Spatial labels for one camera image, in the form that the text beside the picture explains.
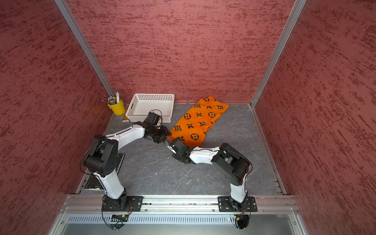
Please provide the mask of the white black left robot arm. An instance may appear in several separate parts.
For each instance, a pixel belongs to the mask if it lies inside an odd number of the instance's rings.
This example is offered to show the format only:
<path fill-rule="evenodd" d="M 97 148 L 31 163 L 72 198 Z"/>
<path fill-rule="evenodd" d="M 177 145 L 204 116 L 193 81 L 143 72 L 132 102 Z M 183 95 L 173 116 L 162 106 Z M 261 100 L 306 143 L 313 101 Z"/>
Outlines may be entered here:
<path fill-rule="evenodd" d="M 94 137 L 91 146 L 83 157 L 83 165 L 99 180 L 105 190 L 103 208 L 113 211 L 130 209 L 127 193 L 120 183 L 116 167 L 118 151 L 138 139 L 164 143 L 170 131 L 163 125 L 155 126 L 145 122 L 136 122 L 122 131 Z"/>

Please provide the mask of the orange black patterned pillowcase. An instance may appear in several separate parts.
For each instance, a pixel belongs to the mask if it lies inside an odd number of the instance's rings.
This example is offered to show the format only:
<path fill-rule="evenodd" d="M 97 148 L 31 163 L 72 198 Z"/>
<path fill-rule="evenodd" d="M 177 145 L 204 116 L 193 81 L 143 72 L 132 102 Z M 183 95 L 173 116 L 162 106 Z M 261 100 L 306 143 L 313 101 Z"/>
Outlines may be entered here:
<path fill-rule="evenodd" d="M 171 136 L 167 139 L 178 139 L 189 147 L 201 146 L 208 131 L 229 107 L 229 104 L 222 103 L 214 97 L 197 101 L 172 127 Z"/>

